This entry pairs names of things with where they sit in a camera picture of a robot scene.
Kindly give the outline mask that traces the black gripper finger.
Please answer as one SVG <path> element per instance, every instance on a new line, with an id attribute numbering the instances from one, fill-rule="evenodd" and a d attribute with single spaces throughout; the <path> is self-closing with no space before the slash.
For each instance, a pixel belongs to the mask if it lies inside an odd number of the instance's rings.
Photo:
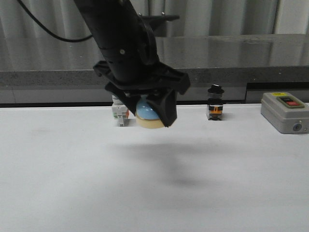
<path id="1" fill-rule="evenodd" d="M 170 88 L 160 89 L 156 94 L 146 97 L 146 102 L 157 113 L 165 127 L 170 127 L 177 119 L 176 98 L 176 91 Z"/>
<path id="2" fill-rule="evenodd" d="M 141 90 L 127 87 L 111 87 L 111 93 L 117 96 L 133 115 L 136 115 L 137 103 L 140 100 Z"/>

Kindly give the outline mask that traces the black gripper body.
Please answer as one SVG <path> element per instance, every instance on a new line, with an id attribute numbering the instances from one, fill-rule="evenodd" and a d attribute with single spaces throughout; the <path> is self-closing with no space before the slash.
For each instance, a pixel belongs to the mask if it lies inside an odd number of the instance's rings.
<path id="1" fill-rule="evenodd" d="M 160 89 L 183 95 L 190 87 L 188 74 L 162 63 L 155 45 L 101 47 L 100 51 L 104 60 L 93 69 L 108 80 L 105 90 L 118 97 L 152 94 Z"/>

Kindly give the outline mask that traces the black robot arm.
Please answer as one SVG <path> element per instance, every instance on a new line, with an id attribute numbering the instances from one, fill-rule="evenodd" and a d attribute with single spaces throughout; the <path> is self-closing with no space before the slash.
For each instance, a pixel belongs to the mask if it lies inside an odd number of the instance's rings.
<path id="1" fill-rule="evenodd" d="M 105 89 L 132 113 L 145 98 L 163 125 L 171 126 L 177 95 L 186 93 L 190 80 L 159 60 L 152 22 L 128 0 L 77 0 L 75 5 L 103 55 L 94 71 L 108 79 Z"/>

